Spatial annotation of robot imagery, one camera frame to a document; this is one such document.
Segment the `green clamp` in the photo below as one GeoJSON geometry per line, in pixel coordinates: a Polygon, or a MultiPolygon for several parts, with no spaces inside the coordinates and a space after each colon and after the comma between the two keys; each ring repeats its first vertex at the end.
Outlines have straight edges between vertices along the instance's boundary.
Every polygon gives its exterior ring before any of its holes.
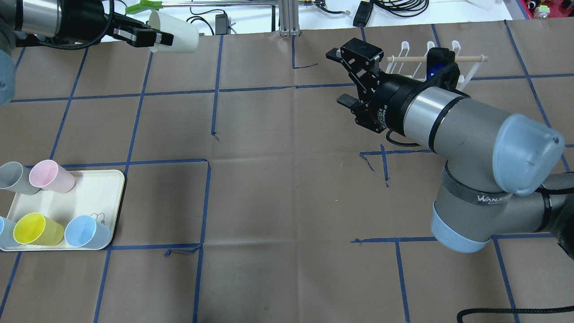
{"type": "Polygon", "coordinates": [[[133,6],[129,6],[126,8],[126,14],[137,14],[140,12],[144,12],[146,10],[160,10],[164,6],[162,5],[161,1],[151,1],[151,0],[140,0],[139,3],[136,3],[133,6]]]}

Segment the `light blue cup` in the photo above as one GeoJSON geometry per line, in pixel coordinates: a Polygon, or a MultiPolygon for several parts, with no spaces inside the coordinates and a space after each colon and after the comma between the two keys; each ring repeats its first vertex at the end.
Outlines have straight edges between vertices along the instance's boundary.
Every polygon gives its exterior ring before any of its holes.
{"type": "Polygon", "coordinates": [[[14,227],[16,222],[0,217],[0,247],[16,247],[20,244],[14,240],[14,227]]]}
{"type": "Polygon", "coordinates": [[[110,241],[110,228],[91,216],[72,219],[64,231],[64,239],[72,247],[100,249],[110,241]]]}

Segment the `tray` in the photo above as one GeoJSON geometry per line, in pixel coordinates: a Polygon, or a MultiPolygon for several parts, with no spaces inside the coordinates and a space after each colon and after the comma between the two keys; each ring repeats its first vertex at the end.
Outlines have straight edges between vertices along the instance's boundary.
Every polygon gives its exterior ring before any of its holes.
{"type": "MultiPolygon", "coordinates": [[[[88,214],[110,228],[110,240],[106,243],[108,245],[114,236],[115,222],[122,199],[125,183],[123,173],[118,170],[71,171],[70,173],[76,178],[76,185],[71,191],[67,193],[39,191],[34,195],[16,194],[7,218],[18,222],[28,213],[39,212],[65,228],[73,218],[88,214]]],[[[65,240],[57,245],[21,244],[0,249],[3,251],[99,250],[72,247],[65,240]]]]}

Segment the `plastic cup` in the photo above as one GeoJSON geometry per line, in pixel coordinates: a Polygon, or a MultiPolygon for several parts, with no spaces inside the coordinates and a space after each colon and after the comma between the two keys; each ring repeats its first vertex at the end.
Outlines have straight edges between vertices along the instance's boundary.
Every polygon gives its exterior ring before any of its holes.
{"type": "Polygon", "coordinates": [[[192,24],[168,14],[153,11],[149,16],[148,25],[173,35],[171,46],[154,44],[149,48],[153,53],[191,53],[197,49],[199,32],[192,24]]]}
{"type": "Polygon", "coordinates": [[[72,247],[100,249],[110,241],[110,228],[91,216],[78,216],[66,226],[64,238],[72,247]]]}
{"type": "Polygon", "coordinates": [[[40,213],[29,213],[14,227],[14,239],[20,244],[57,245],[64,238],[64,227],[40,213]]]}
{"type": "Polygon", "coordinates": [[[76,179],[64,167],[51,159],[46,159],[30,171],[30,184],[58,193],[69,192],[76,184],[76,179]]]}
{"type": "Polygon", "coordinates": [[[40,189],[30,184],[30,170],[17,161],[0,166],[0,190],[33,195],[40,189]]]}
{"type": "Polygon", "coordinates": [[[16,247],[20,245],[14,239],[14,227],[16,223],[5,217],[0,217],[0,247],[16,247]]]}

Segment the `pink cup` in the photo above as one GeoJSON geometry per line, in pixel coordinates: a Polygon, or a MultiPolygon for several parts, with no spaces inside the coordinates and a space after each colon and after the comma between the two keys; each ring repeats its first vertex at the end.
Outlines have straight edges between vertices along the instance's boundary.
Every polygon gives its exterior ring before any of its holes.
{"type": "Polygon", "coordinates": [[[76,184],[76,179],[51,159],[46,159],[30,171],[30,184],[58,193],[69,192],[76,184]]]}

